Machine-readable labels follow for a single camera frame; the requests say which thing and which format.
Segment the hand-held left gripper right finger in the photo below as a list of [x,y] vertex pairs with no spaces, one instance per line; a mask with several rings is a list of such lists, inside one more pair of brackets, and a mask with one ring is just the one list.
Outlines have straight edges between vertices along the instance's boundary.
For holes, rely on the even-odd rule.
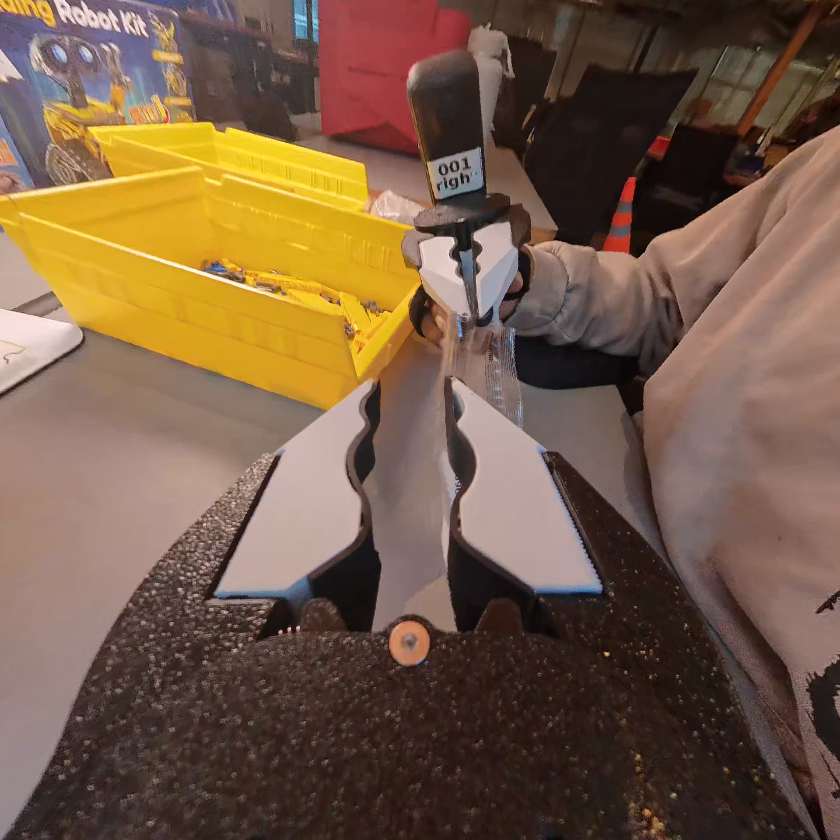
[[447,573],[456,613],[508,599],[520,613],[600,601],[605,585],[549,451],[465,383],[444,384],[455,497]]

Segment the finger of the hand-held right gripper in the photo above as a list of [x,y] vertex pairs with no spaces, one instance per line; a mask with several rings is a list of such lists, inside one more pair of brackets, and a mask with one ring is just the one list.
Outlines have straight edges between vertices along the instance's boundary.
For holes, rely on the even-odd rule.
[[486,326],[499,312],[518,273],[519,246],[510,221],[498,221],[469,233],[466,244],[467,319]]
[[418,232],[419,274],[432,300],[448,314],[473,320],[473,243],[467,238]]

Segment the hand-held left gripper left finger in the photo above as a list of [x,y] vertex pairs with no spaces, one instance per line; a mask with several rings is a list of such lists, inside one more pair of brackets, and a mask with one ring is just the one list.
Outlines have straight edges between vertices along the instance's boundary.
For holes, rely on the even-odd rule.
[[214,581],[216,600],[316,598],[373,617],[382,574],[364,481],[375,465],[382,390],[367,381],[276,452]]

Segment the small clear bag white label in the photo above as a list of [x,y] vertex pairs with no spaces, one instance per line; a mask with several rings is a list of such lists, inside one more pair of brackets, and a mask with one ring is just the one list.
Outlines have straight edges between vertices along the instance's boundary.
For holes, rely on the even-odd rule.
[[522,391],[517,373],[515,332],[492,319],[486,326],[443,312],[434,316],[443,338],[437,373],[435,404],[443,435],[448,414],[457,413],[447,383],[457,380],[510,423],[522,428]]

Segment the person's right forearm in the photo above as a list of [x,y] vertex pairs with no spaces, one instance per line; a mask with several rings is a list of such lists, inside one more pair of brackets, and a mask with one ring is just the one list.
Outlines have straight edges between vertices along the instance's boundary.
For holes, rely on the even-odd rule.
[[555,345],[635,358],[649,378],[707,306],[694,260],[664,248],[642,257],[561,242],[524,246],[507,325]]

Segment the grey desk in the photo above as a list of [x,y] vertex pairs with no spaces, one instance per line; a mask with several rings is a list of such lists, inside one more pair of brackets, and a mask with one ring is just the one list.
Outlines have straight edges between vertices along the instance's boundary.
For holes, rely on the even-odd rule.
[[[446,508],[427,447],[438,354],[412,337],[382,374],[365,482],[382,561],[374,630],[454,628]],[[522,386],[524,428],[658,551],[643,450],[614,386]],[[2,395],[2,838],[37,785],[109,629],[163,554],[319,410],[94,332]]]

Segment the person's right hand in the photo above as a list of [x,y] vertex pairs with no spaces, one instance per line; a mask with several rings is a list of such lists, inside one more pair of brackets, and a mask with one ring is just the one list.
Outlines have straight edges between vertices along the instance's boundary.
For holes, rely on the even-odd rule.
[[455,335],[455,316],[432,299],[423,285],[417,287],[408,314],[419,338],[438,350]]

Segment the clear plastic bag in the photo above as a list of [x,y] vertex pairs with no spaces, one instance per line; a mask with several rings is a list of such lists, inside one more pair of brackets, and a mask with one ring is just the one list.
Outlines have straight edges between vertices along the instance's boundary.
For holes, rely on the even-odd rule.
[[427,207],[393,190],[384,190],[371,199],[369,215],[408,227],[414,227],[417,216]]

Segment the black wrist rest pad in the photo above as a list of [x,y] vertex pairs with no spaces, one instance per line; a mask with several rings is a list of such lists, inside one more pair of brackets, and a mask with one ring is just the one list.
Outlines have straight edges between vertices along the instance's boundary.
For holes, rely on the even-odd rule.
[[577,343],[553,345],[517,334],[514,345],[519,381],[546,391],[619,386],[639,373],[633,356],[588,350]]

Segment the orange traffic cone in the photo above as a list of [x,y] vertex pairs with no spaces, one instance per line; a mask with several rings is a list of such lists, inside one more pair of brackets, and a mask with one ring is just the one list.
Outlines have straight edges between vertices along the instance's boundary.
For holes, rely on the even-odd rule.
[[602,247],[605,253],[629,254],[631,252],[636,185],[637,178],[632,175],[623,186]]

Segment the yellow bin with bricks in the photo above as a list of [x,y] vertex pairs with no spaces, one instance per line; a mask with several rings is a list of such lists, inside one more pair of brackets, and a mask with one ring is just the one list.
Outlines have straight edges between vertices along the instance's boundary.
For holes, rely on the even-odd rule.
[[83,328],[330,409],[413,331],[406,227],[196,167],[3,196]]
[[210,122],[123,125],[91,129],[114,176],[200,167],[219,182],[226,175],[353,212],[370,201],[362,163]]

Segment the white printed sheet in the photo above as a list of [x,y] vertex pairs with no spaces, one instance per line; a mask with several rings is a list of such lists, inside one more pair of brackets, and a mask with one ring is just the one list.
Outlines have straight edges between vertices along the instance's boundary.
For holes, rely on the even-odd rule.
[[78,349],[83,340],[75,323],[2,309],[1,394]]

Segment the printed toy box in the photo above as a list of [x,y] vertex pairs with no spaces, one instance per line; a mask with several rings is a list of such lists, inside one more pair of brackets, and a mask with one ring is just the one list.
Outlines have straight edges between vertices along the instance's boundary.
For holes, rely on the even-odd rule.
[[1,194],[111,176],[95,129],[196,118],[176,11],[1,2]]

